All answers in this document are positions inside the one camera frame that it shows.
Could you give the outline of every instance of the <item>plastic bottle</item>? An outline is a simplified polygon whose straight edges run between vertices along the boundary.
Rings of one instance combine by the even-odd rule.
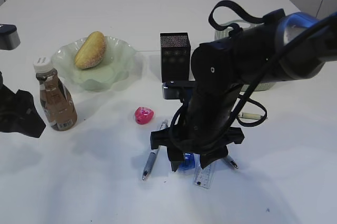
[[[51,60],[40,57],[34,62],[40,84],[40,101],[50,126],[65,131],[75,125],[77,113],[68,89],[62,84]]]

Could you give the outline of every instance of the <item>pink object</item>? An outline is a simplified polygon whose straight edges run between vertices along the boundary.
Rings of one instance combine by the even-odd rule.
[[[147,124],[153,117],[154,111],[147,107],[139,107],[135,112],[135,119],[138,124]]]

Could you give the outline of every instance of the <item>blue object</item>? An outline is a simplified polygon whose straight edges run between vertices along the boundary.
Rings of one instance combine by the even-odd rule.
[[[184,159],[185,161],[179,165],[178,170],[191,170],[195,168],[195,160],[192,153],[185,153]]]

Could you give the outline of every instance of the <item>white bottle cap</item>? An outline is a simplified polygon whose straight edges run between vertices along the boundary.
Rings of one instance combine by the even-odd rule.
[[[48,57],[39,57],[34,61],[33,65],[36,73],[47,73],[54,68],[52,61]]]

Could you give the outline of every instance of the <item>pen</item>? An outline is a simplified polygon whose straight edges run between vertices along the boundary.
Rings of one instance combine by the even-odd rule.
[[[260,120],[263,117],[262,115],[250,114],[250,113],[239,113],[237,116],[238,118],[251,119],[251,120]]]
[[[238,169],[239,167],[237,166],[236,162],[234,161],[233,158],[231,158],[230,155],[227,155],[224,157],[222,160],[224,160],[227,164],[229,164],[232,168]]]
[[[168,127],[168,123],[169,122],[167,120],[164,120],[162,122],[159,130],[167,128]],[[154,162],[156,161],[156,157],[157,157],[159,148],[160,148],[160,146],[158,147],[158,149],[151,150],[151,152],[150,152],[150,154],[148,156],[148,159],[147,159],[144,171],[143,171],[143,180],[145,180],[145,178],[151,173],[151,170],[152,170],[152,167],[154,165]]]

